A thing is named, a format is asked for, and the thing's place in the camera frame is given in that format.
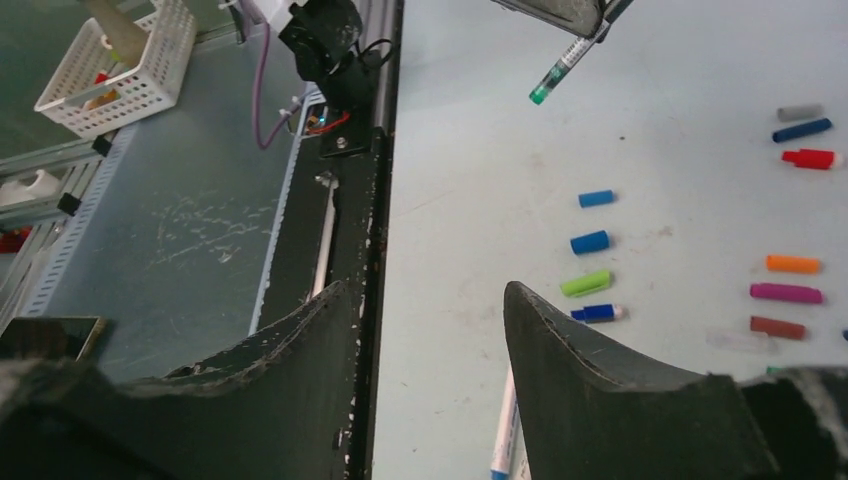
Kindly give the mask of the clear pen cap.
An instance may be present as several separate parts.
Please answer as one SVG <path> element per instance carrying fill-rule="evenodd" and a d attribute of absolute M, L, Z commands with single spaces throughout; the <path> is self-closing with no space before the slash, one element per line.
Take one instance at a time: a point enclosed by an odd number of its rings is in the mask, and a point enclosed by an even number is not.
<path fill-rule="evenodd" d="M 778 350 L 765 333 L 711 329 L 705 333 L 707 344 L 721 350 L 772 355 Z"/>

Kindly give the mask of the navy pen cap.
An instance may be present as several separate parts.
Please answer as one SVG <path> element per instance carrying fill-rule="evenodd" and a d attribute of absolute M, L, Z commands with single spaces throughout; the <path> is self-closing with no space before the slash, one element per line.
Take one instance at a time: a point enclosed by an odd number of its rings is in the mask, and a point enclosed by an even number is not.
<path fill-rule="evenodd" d="M 599 304 L 571 310 L 570 316 L 584 324 L 607 323 L 621 319 L 626 315 L 626 309 L 616 304 Z"/>

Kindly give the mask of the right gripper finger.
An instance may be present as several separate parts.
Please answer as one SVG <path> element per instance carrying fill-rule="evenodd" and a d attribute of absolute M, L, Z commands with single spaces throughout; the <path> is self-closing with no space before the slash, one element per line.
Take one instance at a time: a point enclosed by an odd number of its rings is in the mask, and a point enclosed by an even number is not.
<path fill-rule="evenodd" d="M 698 374 L 579 323 L 518 281 L 504 328 L 535 479 L 843 479 L 847 371 Z"/>
<path fill-rule="evenodd" d="M 73 361 L 1 365 L 5 479 L 356 479 L 356 316 L 335 282 L 161 378 Z"/>

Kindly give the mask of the orange pen cap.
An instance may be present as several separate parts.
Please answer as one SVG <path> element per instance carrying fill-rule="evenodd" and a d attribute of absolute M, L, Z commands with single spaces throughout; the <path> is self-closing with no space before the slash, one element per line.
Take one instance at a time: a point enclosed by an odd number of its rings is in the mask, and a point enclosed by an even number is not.
<path fill-rule="evenodd" d="M 789 255 L 767 255 L 765 265 L 771 272 L 804 275 L 817 274 L 822 268 L 821 261 L 817 258 Z"/>

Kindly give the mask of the dark blue pen cap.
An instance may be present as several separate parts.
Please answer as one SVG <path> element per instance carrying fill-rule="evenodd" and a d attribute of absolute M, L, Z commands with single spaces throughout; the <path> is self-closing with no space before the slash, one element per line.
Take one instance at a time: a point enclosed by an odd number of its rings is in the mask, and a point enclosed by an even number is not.
<path fill-rule="evenodd" d="M 829 118 L 820 118 L 777 130 L 772 133 L 771 139 L 774 143 L 785 143 L 823 133 L 832 127 Z"/>

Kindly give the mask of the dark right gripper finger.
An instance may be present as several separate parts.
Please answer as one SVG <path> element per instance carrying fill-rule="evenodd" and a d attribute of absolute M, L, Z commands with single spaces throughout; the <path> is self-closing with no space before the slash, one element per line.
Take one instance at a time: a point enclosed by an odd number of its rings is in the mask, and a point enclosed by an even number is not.
<path fill-rule="evenodd" d="M 502 7 L 555 26 L 572 35 L 588 38 L 600 28 L 607 2 L 604 0 L 494 0 Z"/>

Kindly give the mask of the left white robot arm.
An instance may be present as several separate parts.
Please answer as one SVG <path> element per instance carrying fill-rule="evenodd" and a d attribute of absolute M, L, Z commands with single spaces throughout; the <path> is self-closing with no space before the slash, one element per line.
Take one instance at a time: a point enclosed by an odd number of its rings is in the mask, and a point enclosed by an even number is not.
<path fill-rule="evenodd" d="M 254 1 L 252 7 L 295 58 L 302 80 L 315 84 L 337 110 L 353 110 L 373 100 L 378 73 L 393 51 L 388 38 L 363 46 L 365 31 L 357 5 L 348 0 Z"/>

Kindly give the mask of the red pen cap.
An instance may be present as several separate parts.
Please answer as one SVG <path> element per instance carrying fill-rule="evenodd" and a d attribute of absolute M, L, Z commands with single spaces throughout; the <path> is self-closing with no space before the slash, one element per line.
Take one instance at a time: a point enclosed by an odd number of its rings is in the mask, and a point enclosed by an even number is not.
<path fill-rule="evenodd" d="M 815 149 L 784 151 L 781 160 L 796 168 L 811 170 L 838 169 L 845 163 L 844 157 L 837 152 Z"/>

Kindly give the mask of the blue cap thin marker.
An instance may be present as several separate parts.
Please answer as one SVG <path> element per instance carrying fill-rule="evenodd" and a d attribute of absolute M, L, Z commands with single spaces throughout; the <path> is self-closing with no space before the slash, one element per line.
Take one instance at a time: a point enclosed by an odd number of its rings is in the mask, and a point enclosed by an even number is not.
<path fill-rule="evenodd" d="M 512 368 L 509 368 L 496 429 L 493 456 L 490 463 L 490 478 L 492 480 L 507 480 L 510 478 L 518 423 L 519 414 L 514 376 Z"/>

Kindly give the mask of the light green pen cap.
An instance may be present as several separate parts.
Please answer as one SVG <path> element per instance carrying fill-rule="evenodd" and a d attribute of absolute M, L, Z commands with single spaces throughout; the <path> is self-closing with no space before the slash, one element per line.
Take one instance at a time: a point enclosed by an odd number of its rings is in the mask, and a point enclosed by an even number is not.
<path fill-rule="evenodd" d="M 562 283 L 560 290 L 565 297 L 577 298 L 606 290 L 612 283 L 612 272 L 601 269 Z"/>

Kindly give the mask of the grey pen cap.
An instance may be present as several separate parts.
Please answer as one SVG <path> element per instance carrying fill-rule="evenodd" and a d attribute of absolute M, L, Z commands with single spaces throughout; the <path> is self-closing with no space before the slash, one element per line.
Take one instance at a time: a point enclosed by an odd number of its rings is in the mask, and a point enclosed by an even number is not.
<path fill-rule="evenodd" d="M 823 114 L 824 107 L 820 103 L 805 103 L 779 107 L 776 117 L 780 122 L 798 122 L 819 117 Z"/>

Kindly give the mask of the dark green marker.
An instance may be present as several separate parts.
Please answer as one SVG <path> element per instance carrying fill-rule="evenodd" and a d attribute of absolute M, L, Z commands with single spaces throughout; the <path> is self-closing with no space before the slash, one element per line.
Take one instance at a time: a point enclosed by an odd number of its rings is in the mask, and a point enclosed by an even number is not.
<path fill-rule="evenodd" d="M 611 25 L 632 3 L 632 0 L 610 1 L 605 8 L 603 20 L 598 31 L 588 38 L 579 37 L 575 40 L 530 92 L 529 99 L 535 105 L 541 105 L 589 50 L 606 38 Z"/>

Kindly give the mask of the large blue pen cap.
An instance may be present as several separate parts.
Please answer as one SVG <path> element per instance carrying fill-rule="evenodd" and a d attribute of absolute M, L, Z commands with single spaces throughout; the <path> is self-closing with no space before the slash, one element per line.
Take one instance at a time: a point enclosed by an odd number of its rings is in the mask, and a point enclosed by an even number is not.
<path fill-rule="evenodd" d="M 598 230 L 574 237 L 569 243 L 575 255 L 585 255 L 608 249 L 611 245 L 611 239 L 606 230 Z"/>

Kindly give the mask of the magenta pen cap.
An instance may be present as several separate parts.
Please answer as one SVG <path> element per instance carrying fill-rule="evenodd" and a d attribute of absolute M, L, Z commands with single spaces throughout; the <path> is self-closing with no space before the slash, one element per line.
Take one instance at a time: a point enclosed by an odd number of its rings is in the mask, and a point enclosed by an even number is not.
<path fill-rule="evenodd" d="M 777 283 L 753 283 L 749 287 L 749 295 L 756 299 L 811 305 L 825 301 L 823 293 L 816 288 Z"/>

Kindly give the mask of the small blue pen cap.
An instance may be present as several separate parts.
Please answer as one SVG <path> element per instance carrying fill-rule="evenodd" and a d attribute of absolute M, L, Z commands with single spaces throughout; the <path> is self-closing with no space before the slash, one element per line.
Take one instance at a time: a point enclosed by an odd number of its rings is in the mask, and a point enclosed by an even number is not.
<path fill-rule="evenodd" d="M 615 200 L 616 195 L 613 190 L 600 190 L 578 195 L 578 204 L 583 209 L 610 204 Z"/>

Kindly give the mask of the blue cap thick marker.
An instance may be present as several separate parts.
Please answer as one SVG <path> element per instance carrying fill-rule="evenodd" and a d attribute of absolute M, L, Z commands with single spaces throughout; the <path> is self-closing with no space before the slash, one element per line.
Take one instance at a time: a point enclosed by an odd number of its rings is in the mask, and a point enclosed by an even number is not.
<path fill-rule="evenodd" d="M 529 461 L 525 450 L 519 451 L 512 464 L 512 480 L 531 480 Z"/>

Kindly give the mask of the brown pen cap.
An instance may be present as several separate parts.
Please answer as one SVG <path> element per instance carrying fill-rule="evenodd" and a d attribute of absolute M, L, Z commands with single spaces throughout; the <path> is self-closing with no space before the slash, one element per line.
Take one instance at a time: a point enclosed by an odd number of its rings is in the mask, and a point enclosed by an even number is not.
<path fill-rule="evenodd" d="M 807 328 L 802 324 L 762 316 L 751 316 L 749 329 L 771 337 L 796 341 L 804 340 L 807 336 Z"/>

